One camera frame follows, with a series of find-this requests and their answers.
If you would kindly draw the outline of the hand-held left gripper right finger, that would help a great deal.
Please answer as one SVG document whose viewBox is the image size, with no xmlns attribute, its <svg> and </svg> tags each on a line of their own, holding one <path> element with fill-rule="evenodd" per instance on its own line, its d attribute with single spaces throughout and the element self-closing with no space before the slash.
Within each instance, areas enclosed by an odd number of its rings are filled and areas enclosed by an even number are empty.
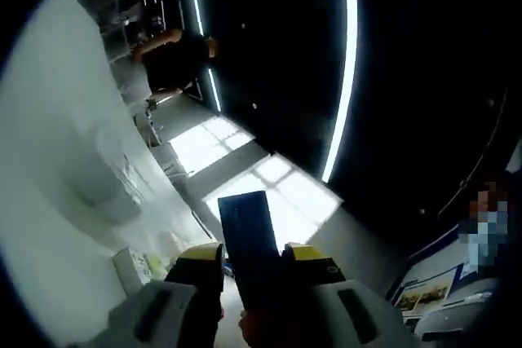
<svg viewBox="0 0 522 348">
<path fill-rule="evenodd" d="M 282 252 L 304 347 L 411 347 L 400 311 L 308 244 Z"/>
</svg>

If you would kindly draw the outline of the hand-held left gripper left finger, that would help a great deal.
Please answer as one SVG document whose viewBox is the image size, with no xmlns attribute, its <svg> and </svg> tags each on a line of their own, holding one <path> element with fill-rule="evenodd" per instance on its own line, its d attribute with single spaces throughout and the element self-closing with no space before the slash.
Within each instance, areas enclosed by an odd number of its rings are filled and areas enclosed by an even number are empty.
<svg viewBox="0 0 522 348">
<path fill-rule="evenodd" d="M 108 318 L 110 347 L 212 347 L 223 318 L 223 245 L 182 252 L 164 280 L 132 293 Z"/>
</svg>

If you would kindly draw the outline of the person's left hand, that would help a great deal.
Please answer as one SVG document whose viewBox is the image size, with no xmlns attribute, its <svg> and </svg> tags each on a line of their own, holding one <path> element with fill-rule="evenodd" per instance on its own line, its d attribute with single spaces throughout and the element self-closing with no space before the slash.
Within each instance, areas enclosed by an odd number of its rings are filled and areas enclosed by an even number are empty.
<svg viewBox="0 0 522 348">
<path fill-rule="evenodd" d="M 238 326 L 248 347 L 294 347 L 289 327 L 270 312 L 243 310 Z"/>
</svg>

